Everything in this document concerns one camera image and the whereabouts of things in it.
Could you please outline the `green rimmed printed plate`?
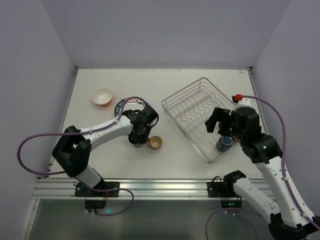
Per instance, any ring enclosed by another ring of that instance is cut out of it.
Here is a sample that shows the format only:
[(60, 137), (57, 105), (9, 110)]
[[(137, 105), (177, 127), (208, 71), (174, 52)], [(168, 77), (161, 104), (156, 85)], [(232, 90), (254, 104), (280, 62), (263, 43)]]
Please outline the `green rimmed printed plate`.
[(149, 103), (142, 98), (131, 97), (128, 101), (126, 101), (126, 99), (124, 98), (116, 104), (113, 113), (114, 113), (114, 116), (117, 117), (120, 114), (121, 109), (123, 107), (124, 107), (123, 111), (127, 111), (127, 110), (142, 111), (148, 105)]

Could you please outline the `dark maroon mug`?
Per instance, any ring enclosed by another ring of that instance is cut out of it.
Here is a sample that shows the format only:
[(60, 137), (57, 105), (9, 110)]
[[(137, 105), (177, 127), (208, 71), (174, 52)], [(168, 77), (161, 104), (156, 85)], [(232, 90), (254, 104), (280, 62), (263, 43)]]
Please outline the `dark maroon mug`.
[(140, 148), (142, 147), (144, 144), (143, 143), (138, 143), (138, 142), (135, 142), (135, 141), (129, 141), (135, 148)]

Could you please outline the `orange red mug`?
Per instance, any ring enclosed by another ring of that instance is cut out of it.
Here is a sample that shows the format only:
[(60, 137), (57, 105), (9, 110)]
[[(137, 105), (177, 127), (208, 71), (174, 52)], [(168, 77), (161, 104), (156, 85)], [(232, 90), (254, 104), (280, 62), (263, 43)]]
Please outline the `orange red mug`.
[(159, 149), (162, 144), (163, 144), (163, 140), (161, 137), (159, 136), (152, 136), (152, 137), (149, 137), (147, 139), (147, 142), (149, 143), (149, 146), (153, 149), (153, 150), (157, 150)]

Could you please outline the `dark blue mug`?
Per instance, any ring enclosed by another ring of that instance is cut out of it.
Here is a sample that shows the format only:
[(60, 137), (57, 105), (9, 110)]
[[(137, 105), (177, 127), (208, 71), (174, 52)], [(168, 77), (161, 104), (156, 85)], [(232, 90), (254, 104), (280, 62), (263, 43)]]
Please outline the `dark blue mug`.
[(216, 149), (224, 153), (229, 150), (233, 145), (233, 139), (228, 136), (221, 136), (215, 144)]

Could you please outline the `orange bowl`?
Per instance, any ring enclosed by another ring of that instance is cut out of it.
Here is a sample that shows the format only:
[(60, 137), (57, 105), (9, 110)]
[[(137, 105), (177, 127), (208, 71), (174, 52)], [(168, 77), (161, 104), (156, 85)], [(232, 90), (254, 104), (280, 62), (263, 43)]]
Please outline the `orange bowl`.
[(96, 89), (92, 96), (92, 102), (99, 107), (108, 106), (113, 99), (113, 92), (108, 88), (98, 88)]

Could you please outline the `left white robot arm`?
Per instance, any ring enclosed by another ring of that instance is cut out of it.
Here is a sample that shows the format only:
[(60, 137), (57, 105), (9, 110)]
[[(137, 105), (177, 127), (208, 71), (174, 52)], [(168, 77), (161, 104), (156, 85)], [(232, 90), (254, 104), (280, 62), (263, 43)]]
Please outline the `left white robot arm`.
[(103, 178), (89, 166), (90, 154), (99, 146), (122, 136), (128, 136), (133, 145), (143, 145), (159, 115), (151, 107), (126, 110), (116, 118), (99, 125), (78, 129), (68, 127), (55, 145), (52, 156), (64, 172), (89, 189), (101, 189)]

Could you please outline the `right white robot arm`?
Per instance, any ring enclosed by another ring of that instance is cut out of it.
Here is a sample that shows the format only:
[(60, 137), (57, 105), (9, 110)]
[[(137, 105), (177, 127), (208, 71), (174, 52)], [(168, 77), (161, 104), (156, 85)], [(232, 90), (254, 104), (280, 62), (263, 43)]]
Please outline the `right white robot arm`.
[(307, 207), (297, 193), (282, 160), (285, 156), (277, 141), (262, 132), (260, 117), (251, 107), (231, 111), (216, 107), (205, 122), (212, 133), (220, 123), (218, 134), (232, 137), (240, 143), (242, 151), (264, 176), (274, 199), (254, 187), (244, 173), (237, 170), (224, 176), (220, 182), (209, 185), (220, 196), (244, 198), (265, 219), (275, 240), (302, 240), (319, 231), (320, 218)]

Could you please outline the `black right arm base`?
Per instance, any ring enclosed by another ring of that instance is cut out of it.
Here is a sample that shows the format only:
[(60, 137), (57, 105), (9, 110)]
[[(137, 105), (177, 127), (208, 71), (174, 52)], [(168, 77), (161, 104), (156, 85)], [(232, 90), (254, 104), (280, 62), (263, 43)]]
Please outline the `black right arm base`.
[(206, 183), (207, 195), (209, 198), (217, 198), (223, 209), (241, 209), (243, 206), (242, 197), (237, 195), (227, 180), (219, 176)]

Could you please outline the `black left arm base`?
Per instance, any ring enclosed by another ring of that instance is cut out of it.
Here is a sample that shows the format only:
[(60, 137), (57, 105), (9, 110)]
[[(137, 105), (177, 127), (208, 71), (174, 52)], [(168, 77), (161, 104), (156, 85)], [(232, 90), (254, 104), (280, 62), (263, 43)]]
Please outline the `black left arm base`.
[(74, 184), (74, 196), (78, 198), (85, 198), (84, 207), (88, 211), (97, 212), (102, 210), (107, 204), (108, 198), (117, 198), (119, 196), (120, 183), (118, 181), (101, 181), (90, 190), (82, 183)]

